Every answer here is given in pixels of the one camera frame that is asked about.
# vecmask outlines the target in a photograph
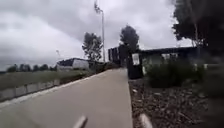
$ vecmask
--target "road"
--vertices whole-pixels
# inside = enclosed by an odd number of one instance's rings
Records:
[[[88,117],[86,128],[132,128],[128,81],[122,69],[0,106],[4,106],[0,128],[73,128],[82,115]]]

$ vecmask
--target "low wall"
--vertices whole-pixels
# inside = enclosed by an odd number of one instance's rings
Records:
[[[28,84],[16,88],[5,89],[0,91],[0,101],[11,100],[16,97],[24,96],[30,93],[35,93],[59,85],[60,80],[54,80],[46,83]]]

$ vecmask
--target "cloudy sky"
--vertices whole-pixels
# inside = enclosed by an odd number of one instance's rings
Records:
[[[54,65],[59,59],[84,58],[85,32],[101,34],[94,0],[0,0],[0,70],[15,63]],[[98,0],[105,13],[105,47],[119,44],[127,24],[140,36],[142,49],[189,45],[172,33],[170,0]]]

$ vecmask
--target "lamp post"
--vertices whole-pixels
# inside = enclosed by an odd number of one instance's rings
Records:
[[[104,12],[100,7],[97,5],[96,1],[94,4],[94,9],[97,14],[102,14],[102,42],[103,42],[103,62],[105,62],[105,44],[104,44]]]

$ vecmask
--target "gravel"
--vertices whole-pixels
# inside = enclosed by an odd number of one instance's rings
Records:
[[[191,128],[204,122],[208,99],[196,85],[154,89],[130,84],[134,128],[142,128],[139,115],[150,117],[154,128]]]

